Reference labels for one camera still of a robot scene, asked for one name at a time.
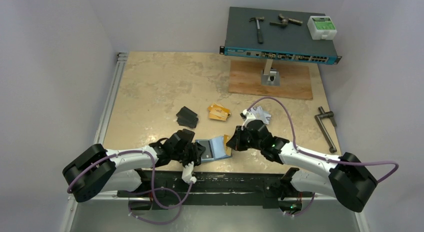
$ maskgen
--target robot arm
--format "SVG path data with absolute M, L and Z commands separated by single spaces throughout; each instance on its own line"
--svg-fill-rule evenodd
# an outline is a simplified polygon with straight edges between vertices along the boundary
M 228 147 L 237 151 L 256 149 L 271 162 L 299 167 L 301 169 L 294 174 L 285 176 L 292 190 L 324 194 L 336 198 L 352 211 L 363 210 L 378 184 L 377 180 L 364 166 L 336 163 L 360 163 L 355 155 L 347 152 L 343 156 L 329 155 L 300 146 L 296 149 L 293 142 L 273 136 L 252 113 L 245 110 L 241 115 L 244 123 L 236 127 L 233 137 L 226 144 Z M 325 160 L 300 153 L 299 150 Z
M 149 152 L 155 167 L 167 165 L 171 160 L 182 163 L 182 179 L 186 183 L 195 183 L 192 176 L 194 166 L 201 164 L 201 155 L 205 147 L 193 142 L 195 133 L 178 130 L 162 144 L 161 140 L 137 149 L 104 149 L 94 144 L 62 171 L 68 185 L 93 163 L 104 160 L 86 171 L 71 188 L 77 202 L 85 202 L 100 192 L 134 191 L 141 185 L 141 178 L 134 169 L 152 168 L 152 159 L 141 151 Z
M 237 126 L 227 146 L 236 151 L 256 149 L 269 161 L 296 166 L 281 178 L 279 196 L 283 199 L 299 192 L 314 192 L 337 198 L 346 208 L 361 212 L 377 186 L 376 179 L 363 166 L 337 164 L 338 161 L 360 162 L 350 153 L 343 156 L 328 155 L 298 147 L 309 154 L 326 158 L 321 160 L 300 153 L 287 139 L 273 136 L 261 120 L 244 111 L 245 121 Z M 162 144 L 160 139 L 147 146 L 132 150 L 106 150 L 101 144 L 92 145 L 63 169 L 63 176 L 71 187 L 77 202 L 85 202 L 105 191 L 132 192 L 142 180 L 135 169 L 167 165 L 171 160 L 182 163 L 182 179 L 195 183 L 194 166 L 201 164 L 205 147 L 192 143 L 194 132 L 179 130 Z M 149 152 L 152 158 L 141 151 Z

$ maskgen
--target metal floor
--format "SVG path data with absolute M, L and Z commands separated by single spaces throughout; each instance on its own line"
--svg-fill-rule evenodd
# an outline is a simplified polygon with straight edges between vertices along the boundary
M 171 224 L 149 224 L 128 216 L 127 200 L 90 200 L 75 211 L 72 232 L 359 232 L 355 213 L 337 200 L 315 200 L 309 211 L 295 219 L 279 209 L 260 206 L 183 206 Z M 144 218 L 171 219 L 177 210 L 152 210 Z

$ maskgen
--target wooden board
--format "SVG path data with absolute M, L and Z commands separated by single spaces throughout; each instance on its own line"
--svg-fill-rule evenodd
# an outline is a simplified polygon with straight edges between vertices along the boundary
M 272 68 L 279 72 L 280 86 L 261 84 L 264 66 L 263 62 L 232 60 L 228 92 L 299 100 L 313 99 L 308 66 L 274 62 Z

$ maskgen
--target metal rod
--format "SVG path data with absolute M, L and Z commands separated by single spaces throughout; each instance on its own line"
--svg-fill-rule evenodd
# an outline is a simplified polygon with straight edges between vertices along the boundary
M 263 68 L 263 75 L 270 75 L 271 66 L 273 66 L 273 59 L 266 59 L 265 67 Z
M 318 126 L 321 129 L 322 134 L 324 134 L 324 138 L 327 141 L 328 146 L 330 147 L 329 151 L 331 153 L 335 153 L 335 152 L 337 152 L 336 145 L 334 144 L 333 140 L 331 139 L 329 132 L 327 131 L 327 129 L 324 126 L 323 121 L 322 121 L 322 119 L 325 119 L 325 118 L 332 119 L 332 117 L 334 117 L 334 113 L 332 111 L 325 112 L 322 106 L 320 106 L 318 108 L 318 110 L 319 110 L 320 114 L 315 115 L 315 120 L 318 123 Z

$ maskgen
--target black foam piece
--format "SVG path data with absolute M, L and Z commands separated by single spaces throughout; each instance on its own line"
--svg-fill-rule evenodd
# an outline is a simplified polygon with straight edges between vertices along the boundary
M 191 109 L 187 107 L 182 107 L 178 113 L 176 113 L 176 116 L 180 119 L 184 119 L 189 122 L 193 122 L 195 118 L 198 116 L 197 113 L 193 112 Z
M 178 122 L 178 124 L 180 126 L 186 126 L 186 127 L 194 129 L 194 128 L 196 128 L 196 126 L 199 122 L 199 118 L 196 117 L 196 118 L 194 118 L 193 121 L 187 121 L 183 118 L 177 118 L 176 121 Z

